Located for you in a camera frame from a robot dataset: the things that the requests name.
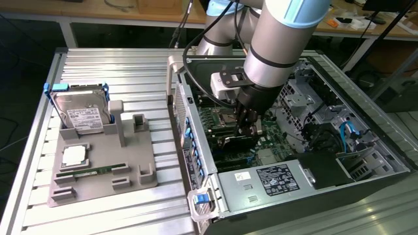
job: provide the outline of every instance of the floor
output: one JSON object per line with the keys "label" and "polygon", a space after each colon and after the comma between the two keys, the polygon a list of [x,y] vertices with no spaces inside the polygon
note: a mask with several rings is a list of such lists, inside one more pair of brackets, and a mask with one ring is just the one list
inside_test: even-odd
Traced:
{"label": "floor", "polygon": [[[16,27],[0,19],[0,149],[29,134],[53,51],[56,47],[65,47],[56,23],[11,22]],[[73,29],[79,47],[165,48],[173,32],[172,28],[83,23],[75,24]],[[187,30],[180,47],[199,32],[199,29]],[[344,39],[336,45],[330,37],[315,36],[306,49],[322,50],[339,65],[350,57],[356,43],[358,39]],[[21,140],[0,150],[0,217],[24,147],[25,140]]]}

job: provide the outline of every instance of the table leg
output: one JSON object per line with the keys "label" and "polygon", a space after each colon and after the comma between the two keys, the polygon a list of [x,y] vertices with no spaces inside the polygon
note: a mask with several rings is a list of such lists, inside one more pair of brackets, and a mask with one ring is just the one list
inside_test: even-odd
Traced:
{"label": "table leg", "polygon": [[371,44],[374,43],[375,40],[376,40],[376,37],[375,38],[367,38],[364,40],[364,42],[360,44],[358,50],[355,51],[350,61],[347,62],[347,65],[342,69],[343,72],[346,72],[346,71],[352,69],[354,65],[358,63],[360,57],[364,55],[367,49],[370,48],[370,46],[371,46]]}
{"label": "table leg", "polygon": [[60,30],[65,39],[67,47],[79,47],[77,40],[72,31],[71,22],[60,22]]}

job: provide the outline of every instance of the metal slotted surface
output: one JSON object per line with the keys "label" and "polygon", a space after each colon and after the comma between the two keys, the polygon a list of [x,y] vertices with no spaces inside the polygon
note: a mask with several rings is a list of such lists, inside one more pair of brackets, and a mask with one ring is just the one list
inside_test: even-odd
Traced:
{"label": "metal slotted surface", "polygon": [[124,101],[121,119],[144,114],[149,120],[155,155],[155,188],[49,208],[48,184],[59,137],[60,119],[48,108],[43,141],[28,206],[20,212],[21,232],[15,234],[192,234],[173,134],[165,101],[165,67],[175,50],[71,49],[56,81],[109,84],[112,100]]}

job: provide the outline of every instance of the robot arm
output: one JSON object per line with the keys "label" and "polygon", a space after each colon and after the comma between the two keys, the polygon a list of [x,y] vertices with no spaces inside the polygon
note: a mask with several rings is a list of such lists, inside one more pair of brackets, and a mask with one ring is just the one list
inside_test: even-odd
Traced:
{"label": "robot arm", "polygon": [[230,90],[238,93],[235,115],[240,134],[260,133],[258,121],[276,100],[328,5],[330,0],[264,0],[243,70],[212,74],[214,94]]}

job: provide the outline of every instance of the hard drive label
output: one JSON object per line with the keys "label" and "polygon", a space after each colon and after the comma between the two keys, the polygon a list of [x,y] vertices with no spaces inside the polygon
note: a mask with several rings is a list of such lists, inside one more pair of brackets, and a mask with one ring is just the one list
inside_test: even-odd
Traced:
{"label": "hard drive label", "polygon": [[68,110],[69,120],[77,131],[101,129],[103,122],[97,108]]}
{"label": "hard drive label", "polygon": [[299,190],[298,183],[286,164],[256,170],[268,196]]}

